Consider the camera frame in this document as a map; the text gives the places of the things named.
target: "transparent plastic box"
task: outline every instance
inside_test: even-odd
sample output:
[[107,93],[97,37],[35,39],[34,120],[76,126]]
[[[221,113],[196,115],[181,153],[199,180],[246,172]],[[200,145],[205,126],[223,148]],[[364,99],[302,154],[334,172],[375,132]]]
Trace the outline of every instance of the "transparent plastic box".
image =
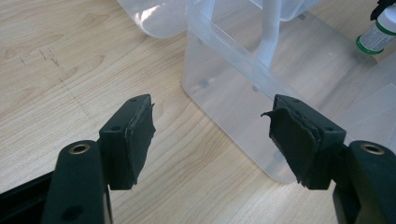
[[[383,67],[390,75],[378,76],[382,65],[305,12],[281,22],[269,67],[258,57],[265,54],[258,52],[266,32],[262,13],[253,0],[187,1],[182,85],[191,99],[265,173],[283,183],[295,181],[295,176],[268,137],[270,120],[261,118],[261,113],[272,110],[275,94],[309,103],[348,131],[346,141],[361,138],[356,129],[366,129],[370,135],[376,125],[384,131],[383,140],[368,140],[394,147],[395,66],[388,61]],[[366,106],[371,110],[361,113]],[[385,130],[375,124],[378,118],[388,121]]]

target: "plastic bottle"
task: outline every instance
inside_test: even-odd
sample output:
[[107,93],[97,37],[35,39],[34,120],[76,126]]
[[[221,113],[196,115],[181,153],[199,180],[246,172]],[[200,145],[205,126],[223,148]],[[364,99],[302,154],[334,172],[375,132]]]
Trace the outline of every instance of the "plastic bottle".
[[379,54],[396,37],[396,6],[387,7],[377,21],[356,39],[359,49],[368,54]]

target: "clear plastic container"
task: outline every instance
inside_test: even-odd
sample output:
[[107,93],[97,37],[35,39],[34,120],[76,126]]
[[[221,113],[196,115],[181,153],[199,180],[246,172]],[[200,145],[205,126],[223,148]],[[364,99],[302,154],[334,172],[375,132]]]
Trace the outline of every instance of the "clear plastic container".
[[349,131],[348,109],[386,86],[359,99],[376,80],[369,72],[376,61],[309,13],[280,24],[272,66],[264,65],[257,57],[266,32],[263,12],[249,0],[188,0],[182,85],[265,173],[290,183],[295,176],[268,137],[270,120],[260,117],[272,109],[275,94],[299,98]]
[[357,85],[361,92],[336,121],[349,136],[377,142],[396,154],[396,52],[371,69]]
[[[118,0],[122,8],[147,35],[166,38],[187,29],[186,0]],[[320,0],[252,0],[262,8],[262,2],[278,2],[279,17],[289,21]]]

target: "wooden table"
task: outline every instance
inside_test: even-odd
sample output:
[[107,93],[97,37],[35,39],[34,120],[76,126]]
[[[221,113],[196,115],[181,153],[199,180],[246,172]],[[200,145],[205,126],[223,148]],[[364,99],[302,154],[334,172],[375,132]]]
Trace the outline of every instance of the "wooden table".
[[0,1],[0,192],[150,93],[157,132],[137,186],[111,192],[115,223],[335,223],[332,187],[275,182],[185,94],[185,44],[144,35],[116,0]]

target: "hole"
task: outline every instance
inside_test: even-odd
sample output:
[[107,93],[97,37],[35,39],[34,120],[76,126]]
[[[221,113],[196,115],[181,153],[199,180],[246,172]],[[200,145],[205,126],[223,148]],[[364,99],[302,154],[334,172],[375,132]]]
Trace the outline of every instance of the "hole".
[[300,18],[300,20],[304,21],[306,19],[306,16],[304,14],[300,14],[298,16],[298,18]]
[[70,152],[70,154],[77,155],[77,154],[81,154],[81,153],[88,151],[88,149],[90,149],[90,145],[82,144],[82,145],[76,145],[76,146],[70,148],[69,152]]
[[363,144],[363,145],[361,145],[361,147],[363,148],[364,151],[369,152],[371,154],[375,154],[375,155],[385,154],[384,149],[382,149],[380,147],[376,147],[376,146],[368,145],[368,144]]
[[79,216],[84,212],[84,208],[77,205],[77,206],[71,206],[64,210],[64,213],[62,214],[62,219],[67,222],[71,222],[74,220],[77,220]]
[[256,86],[253,86],[252,89],[253,89],[253,91],[255,91],[255,92],[259,91],[259,88],[257,88]]
[[121,129],[120,126],[114,126],[111,128],[111,131],[118,131],[119,129]]
[[210,84],[206,79],[202,79],[201,81],[199,81],[199,85],[203,88],[206,89]]

